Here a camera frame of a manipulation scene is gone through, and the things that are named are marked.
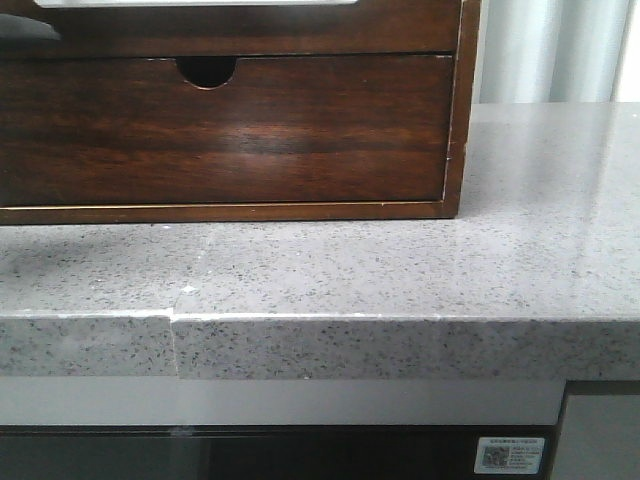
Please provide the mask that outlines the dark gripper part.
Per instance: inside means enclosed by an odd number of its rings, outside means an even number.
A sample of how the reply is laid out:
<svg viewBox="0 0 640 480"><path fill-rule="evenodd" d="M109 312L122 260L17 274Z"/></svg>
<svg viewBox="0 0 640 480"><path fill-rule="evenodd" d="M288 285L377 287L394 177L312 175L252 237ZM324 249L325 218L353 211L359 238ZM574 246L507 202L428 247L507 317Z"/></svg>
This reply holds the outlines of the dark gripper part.
<svg viewBox="0 0 640 480"><path fill-rule="evenodd" d="M59 40L60 34L45 22L1 13L0 37L2 40Z"/></svg>

